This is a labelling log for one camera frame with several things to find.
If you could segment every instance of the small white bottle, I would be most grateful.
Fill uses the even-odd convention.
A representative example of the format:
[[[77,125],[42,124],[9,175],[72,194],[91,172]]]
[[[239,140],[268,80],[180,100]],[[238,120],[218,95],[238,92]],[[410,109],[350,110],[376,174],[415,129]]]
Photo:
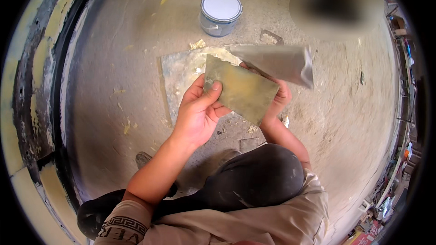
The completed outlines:
[[[283,125],[285,125],[286,128],[289,127],[289,117],[286,116],[285,118],[283,118],[282,120]]]

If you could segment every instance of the white can lid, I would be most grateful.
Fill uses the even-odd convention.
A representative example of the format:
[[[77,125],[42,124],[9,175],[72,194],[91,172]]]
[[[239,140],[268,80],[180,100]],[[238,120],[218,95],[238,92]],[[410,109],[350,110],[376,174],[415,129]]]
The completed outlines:
[[[203,13],[212,19],[230,21],[242,13],[242,4],[239,0],[202,0]]]

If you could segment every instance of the person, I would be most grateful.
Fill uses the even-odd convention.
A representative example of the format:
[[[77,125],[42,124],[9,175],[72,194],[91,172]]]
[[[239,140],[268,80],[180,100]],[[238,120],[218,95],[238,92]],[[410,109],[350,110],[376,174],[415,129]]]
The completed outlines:
[[[219,118],[231,112],[217,102],[219,81],[203,93],[202,74],[184,94],[170,137],[125,190],[79,208],[79,229],[95,245],[320,244],[328,227],[327,193],[306,148],[277,117],[291,100],[290,89],[269,79],[280,89],[260,125],[268,144],[233,151],[198,192],[162,200]]]

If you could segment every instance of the greek key pattern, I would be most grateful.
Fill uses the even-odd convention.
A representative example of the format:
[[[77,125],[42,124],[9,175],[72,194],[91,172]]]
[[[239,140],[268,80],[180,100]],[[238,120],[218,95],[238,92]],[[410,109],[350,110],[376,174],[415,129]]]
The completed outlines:
[[[137,231],[142,235],[145,235],[145,232],[148,230],[147,227],[145,227],[145,225],[140,223],[139,221],[124,216],[113,217],[112,219],[105,222],[102,227],[106,228],[111,225],[123,226]]]

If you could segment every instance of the paint can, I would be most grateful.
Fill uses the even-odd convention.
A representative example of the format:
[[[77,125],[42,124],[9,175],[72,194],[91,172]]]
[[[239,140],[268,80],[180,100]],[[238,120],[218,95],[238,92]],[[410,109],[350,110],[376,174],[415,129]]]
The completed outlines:
[[[232,32],[242,12],[239,0],[202,0],[198,20],[207,34],[222,37]]]

